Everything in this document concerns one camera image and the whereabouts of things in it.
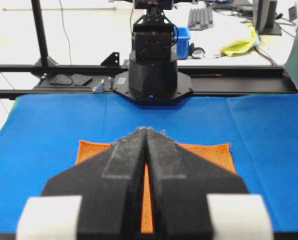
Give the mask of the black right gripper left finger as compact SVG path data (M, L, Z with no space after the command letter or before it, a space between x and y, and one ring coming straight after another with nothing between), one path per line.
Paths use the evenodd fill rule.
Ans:
M81 195L77 238L131 240L140 231L146 130L50 178L41 195Z

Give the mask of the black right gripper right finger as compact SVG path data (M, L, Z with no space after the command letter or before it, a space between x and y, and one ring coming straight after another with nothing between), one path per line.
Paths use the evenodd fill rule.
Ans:
M249 191L243 179L150 128L146 140L157 238L212 239L206 195L246 194Z

